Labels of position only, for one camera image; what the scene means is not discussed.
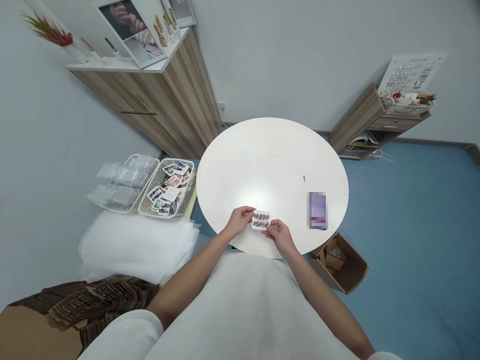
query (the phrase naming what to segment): stack of cardboard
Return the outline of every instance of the stack of cardboard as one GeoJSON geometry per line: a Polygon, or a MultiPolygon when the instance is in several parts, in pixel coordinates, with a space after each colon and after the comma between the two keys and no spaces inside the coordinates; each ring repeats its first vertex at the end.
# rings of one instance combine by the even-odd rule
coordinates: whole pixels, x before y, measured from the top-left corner
{"type": "Polygon", "coordinates": [[[336,232],[326,243],[310,252],[311,264],[332,289],[351,294],[369,271],[365,259],[336,232]]]}
{"type": "Polygon", "coordinates": [[[0,313],[0,357],[74,360],[114,319],[145,309],[159,290],[124,275],[46,288],[0,313]]]}

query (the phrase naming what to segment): smartphone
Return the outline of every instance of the smartphone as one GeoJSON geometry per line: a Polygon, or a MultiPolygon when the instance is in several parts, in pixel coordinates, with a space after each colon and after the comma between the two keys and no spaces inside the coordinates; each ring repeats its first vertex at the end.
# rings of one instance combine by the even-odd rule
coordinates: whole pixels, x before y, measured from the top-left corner
{"type": "Polygon", "coordinates": [[[310,229],[328,229],[327,195],[325,192],[308,193],[308,226],[310,229]]]}

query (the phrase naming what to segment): round white table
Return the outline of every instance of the round white table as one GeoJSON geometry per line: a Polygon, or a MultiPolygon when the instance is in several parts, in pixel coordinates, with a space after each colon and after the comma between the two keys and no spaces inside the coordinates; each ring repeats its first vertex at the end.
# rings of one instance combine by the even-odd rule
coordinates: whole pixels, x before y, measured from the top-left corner
{"type": "MultiPolygon", "coordinates": [[[[222,132],[200,160],[196,186],[201,211],[217,233],[233,209],[251,206],[282,220],[302,254],[337,231],[349,203],[347,174],[328,142],[306,126],[275,117],[242,121],[222,132]],[[309,192],[326,193],[327,230],[309,228],[309,192]]],[[[230,244],[281,258],[274,242],[250,225],[230,244]]]]}

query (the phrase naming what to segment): framed picture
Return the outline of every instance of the framed picture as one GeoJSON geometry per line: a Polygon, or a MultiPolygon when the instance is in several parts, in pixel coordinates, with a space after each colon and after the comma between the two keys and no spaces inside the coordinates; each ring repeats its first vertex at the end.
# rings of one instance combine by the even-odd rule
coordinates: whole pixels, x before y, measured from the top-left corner
{"type": "Polygon", "coordinates": [[[153,28],[155,14],[164,11],[159,1],[96,0],[93,5],[140,69],[167,58],[153,28]]]}
{"type": "Polygon", "coordinates": [[[190,0],[161,0],[161,2],[169,15],[170,9],[173,11],[179,28],[196,24],[190,0]]]}

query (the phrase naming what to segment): white clothing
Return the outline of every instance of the white clothing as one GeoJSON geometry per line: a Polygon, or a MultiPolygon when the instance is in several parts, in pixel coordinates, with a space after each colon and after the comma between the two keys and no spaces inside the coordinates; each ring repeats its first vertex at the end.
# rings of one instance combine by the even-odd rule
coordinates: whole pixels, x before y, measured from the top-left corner
{"type": "MultiPolygon", "coordinates": [[[[225,253],[164,333],[148,310],[114,320],[79,360],[357,359],[305,299],[284,263],[225,253]]],[[[397,356],[378,352],[371,360],[397,356]]]]}

